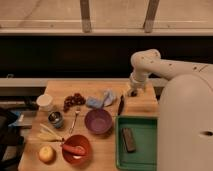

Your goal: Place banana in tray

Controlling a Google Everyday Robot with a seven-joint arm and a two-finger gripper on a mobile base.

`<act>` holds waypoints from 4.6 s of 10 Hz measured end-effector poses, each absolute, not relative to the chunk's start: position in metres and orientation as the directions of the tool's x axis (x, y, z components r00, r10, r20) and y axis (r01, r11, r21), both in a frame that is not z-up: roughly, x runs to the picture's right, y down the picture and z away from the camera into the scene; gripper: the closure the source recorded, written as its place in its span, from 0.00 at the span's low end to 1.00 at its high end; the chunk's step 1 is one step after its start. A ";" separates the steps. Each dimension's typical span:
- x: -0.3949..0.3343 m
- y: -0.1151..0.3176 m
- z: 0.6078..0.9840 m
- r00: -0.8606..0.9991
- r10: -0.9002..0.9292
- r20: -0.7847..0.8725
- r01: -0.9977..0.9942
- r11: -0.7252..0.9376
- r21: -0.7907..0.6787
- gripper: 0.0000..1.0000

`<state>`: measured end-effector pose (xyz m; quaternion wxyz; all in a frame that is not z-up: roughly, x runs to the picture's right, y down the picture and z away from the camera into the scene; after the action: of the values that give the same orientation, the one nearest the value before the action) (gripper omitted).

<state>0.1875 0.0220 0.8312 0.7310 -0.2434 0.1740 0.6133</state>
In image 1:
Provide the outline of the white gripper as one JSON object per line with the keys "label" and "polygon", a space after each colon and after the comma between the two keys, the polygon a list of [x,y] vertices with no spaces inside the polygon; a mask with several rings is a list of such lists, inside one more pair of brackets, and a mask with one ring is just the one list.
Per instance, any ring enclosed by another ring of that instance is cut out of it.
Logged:
{"label": "white gripper", "polygon": [[127,91],[128,96],[135,97],[138,94],[138,90],[143,89],[145,87],[145,82],[131,80],[129,83],[129,86],[130,86],[130,88]]}

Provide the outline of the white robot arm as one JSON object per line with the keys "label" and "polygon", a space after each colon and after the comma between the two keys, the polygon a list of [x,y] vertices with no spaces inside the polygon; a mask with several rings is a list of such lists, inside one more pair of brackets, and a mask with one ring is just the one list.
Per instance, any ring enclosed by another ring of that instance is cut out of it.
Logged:
{"label": "white robot arm", "polygon": [[156,49],[131,56],[133,91],[148,76],[167,80],[159,100],[157,171],[213,171],[213,64],[165,60]]}

